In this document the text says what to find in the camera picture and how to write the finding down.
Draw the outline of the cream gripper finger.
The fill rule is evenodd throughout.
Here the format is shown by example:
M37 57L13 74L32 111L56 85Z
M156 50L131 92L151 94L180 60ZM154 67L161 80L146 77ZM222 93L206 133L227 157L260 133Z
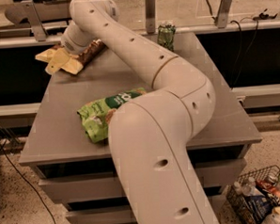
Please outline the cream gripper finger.
M63 62L62 61L50 61L47 66L45 67L45 70L47 73L49 73L50 75L53 75L55 74L56 72L58 72L61 67L63 65Z
M67 63L63 65L61 69L71 74L76 74L82 70L81 63L77 59L69 60Z

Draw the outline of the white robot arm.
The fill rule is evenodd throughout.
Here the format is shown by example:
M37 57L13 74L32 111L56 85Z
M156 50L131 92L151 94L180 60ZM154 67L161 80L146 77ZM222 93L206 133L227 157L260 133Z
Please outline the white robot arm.
M99 38L152 90L122 105L109 124L109 148L138 224L219 224L194 172L187 142L210 122L215 91L186 59L117 21L112 0L71 0L72 22L56 72Z

